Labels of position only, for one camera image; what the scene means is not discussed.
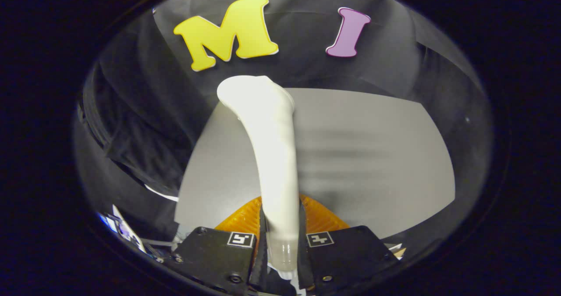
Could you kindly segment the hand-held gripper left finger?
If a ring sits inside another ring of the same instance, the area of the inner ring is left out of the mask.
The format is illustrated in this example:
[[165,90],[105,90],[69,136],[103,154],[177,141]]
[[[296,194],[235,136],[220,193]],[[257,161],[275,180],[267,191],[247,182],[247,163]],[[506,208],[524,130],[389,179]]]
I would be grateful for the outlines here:
[[231,296],[266,288],[268,264],[261,198],[244,204],[216,228],[196,227],[163,262],[204,287]]

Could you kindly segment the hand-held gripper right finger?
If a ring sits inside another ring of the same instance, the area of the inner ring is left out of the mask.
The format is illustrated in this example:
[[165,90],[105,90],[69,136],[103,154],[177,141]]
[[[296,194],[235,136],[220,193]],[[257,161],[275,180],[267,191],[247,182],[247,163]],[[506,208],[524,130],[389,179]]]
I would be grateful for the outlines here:
[[353,294],[380,282],[401,260],[401,243],[384,243],[367,226],[351,227],[300,195],[298,288],[305,294]]

